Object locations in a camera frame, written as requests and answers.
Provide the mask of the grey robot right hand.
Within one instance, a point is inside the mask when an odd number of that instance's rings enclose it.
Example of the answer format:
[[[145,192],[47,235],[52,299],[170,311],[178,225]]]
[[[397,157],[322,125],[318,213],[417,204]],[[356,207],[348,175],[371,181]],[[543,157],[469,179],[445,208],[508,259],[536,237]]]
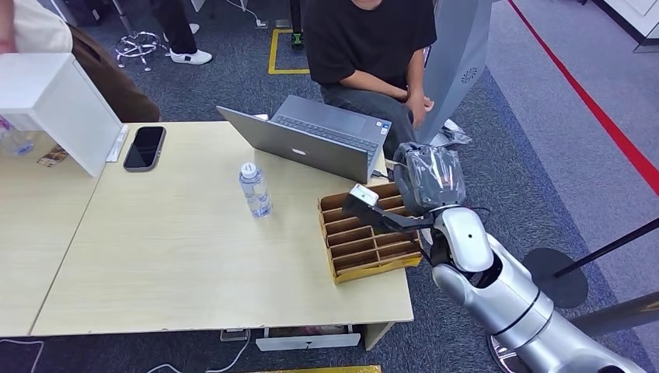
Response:
[[[414,142],[394,152],[393,177],[405,208],[413,216],[466,199],[465,180],[456,151]]]

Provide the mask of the person's left hand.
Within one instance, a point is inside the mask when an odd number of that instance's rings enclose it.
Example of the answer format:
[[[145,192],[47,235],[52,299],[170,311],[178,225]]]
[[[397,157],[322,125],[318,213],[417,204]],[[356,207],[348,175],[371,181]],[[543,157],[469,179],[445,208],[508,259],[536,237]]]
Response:
[[[414,129],[417,129],[424,122],[427,112],[426,103],[426,97],[422,92],[408,92],[406,106],[413,115],[412,125]]]

